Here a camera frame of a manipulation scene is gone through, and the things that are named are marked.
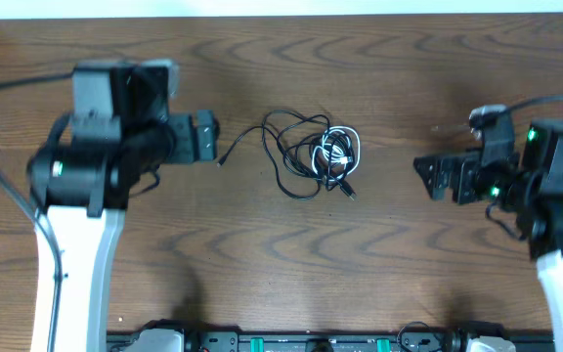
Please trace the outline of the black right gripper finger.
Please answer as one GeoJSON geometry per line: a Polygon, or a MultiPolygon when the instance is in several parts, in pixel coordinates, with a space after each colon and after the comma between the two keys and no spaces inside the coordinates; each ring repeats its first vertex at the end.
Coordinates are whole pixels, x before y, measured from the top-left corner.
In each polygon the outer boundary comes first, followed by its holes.
{"type": "Polygon", "coordinates": [[[454,169],[452,154],[432,154],[416,157],[413,167],[417,172],[451,172],[454,169]]]}
{"type": "Polygon", "coordinates": [[[417,171],[431,199],[444,199],[447,189],[452,186],[451,170],[420,169],[417,171]]]}

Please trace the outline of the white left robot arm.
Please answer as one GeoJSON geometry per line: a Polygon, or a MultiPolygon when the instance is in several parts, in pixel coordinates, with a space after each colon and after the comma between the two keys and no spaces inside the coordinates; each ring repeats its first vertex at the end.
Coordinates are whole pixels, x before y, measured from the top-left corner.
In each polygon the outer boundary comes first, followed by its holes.
{"type": "Polygon", "coordinates": [[[86,61],[71,79],[72,111],[27,166],[38,247],[34,351],[106,349],[111,269],[136,185],[162,165],[217,154],[212,111],[169,108],[179,86],[173,61],[86,61]]]}

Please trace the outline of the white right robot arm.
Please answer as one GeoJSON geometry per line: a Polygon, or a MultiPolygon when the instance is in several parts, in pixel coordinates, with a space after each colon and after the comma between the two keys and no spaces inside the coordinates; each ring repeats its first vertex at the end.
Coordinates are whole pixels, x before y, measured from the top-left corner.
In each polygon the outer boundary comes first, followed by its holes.
{"type": "Polygon", "coordinates": [[[509,115],[476,117],[479,148],[414,159],[413,167],[429,196],[452,190],[453,201],[481,200],[516,216],[506,232],[527,242],[551,317],[554,348],[563,351],[563,121],[535,120],[525,150],[515,150],[509,115]]]}

